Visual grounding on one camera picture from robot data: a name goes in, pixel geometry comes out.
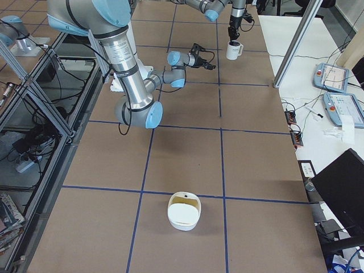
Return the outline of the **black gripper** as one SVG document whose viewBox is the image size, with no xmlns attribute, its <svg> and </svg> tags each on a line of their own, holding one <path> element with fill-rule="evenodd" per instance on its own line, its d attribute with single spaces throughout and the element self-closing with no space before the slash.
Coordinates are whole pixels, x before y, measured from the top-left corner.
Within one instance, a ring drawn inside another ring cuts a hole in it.
<svg viewBox="0 0 364 273">
<path fill-rule="evenodd" d="M 194 58 L 195 58 L 195 62 L 193 65 L 194 68 L 205 67 L 205 69 L 207 69 L 207 70 L 213 70 L 216 68 L 216 66 L 214 64 L 207 63 L 207 60 L 203 59 L 199 55 L 194 55 Z"/>
<path fill-rule="evenodd" d="M 239 27 L 241 25 L 243 15 L 245 13 L 245 8 L 235 8 L 231 9 L 228 35 L 230 41 L 238 40 L 239 38 Z"/>
</svg>

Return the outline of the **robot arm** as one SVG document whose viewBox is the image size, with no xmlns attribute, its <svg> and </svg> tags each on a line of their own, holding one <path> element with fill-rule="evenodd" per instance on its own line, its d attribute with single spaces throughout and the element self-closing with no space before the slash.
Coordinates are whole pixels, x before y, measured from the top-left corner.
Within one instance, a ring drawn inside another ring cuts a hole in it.
<svg viewBox="0 0 364 273">
<path fill-rule="evenodd" d="M 218 19 L 219 15 L 223 12 L 224 8 L 231 3 L 231 13 L 229 19 L 228 35 L 230 42 L 237 41 L 240 33 L 242 20 L 244 19 L 248 23 L 252 23 L 253 17 L 247 12 L 247 4 L 244 0 L 184 0 L 184 1 L 172 1 L 177 5 L 188 5 L 199 12 L 203 13 L 206 19 L 210 22 L 214 22 Z"/>
<path fill-rule="evenodd" d="M 189 53 L 168 54 L 170 71 L 153 70 L 143 78 L 127 37 L 131 20 L 128 1 L 48 1 L 47 16 L 52 28 L 77 36 L 92 34 L 102 45 L 125 93 L 115 106 L 115 116 L 126 126 L 158 127 L 163 106 L 154 100 L 153 91 L 161 84 L 182 88 L 186 67 L 215 68 L 198 55 L 201 48 L 194 44 Z"/>
</svg>

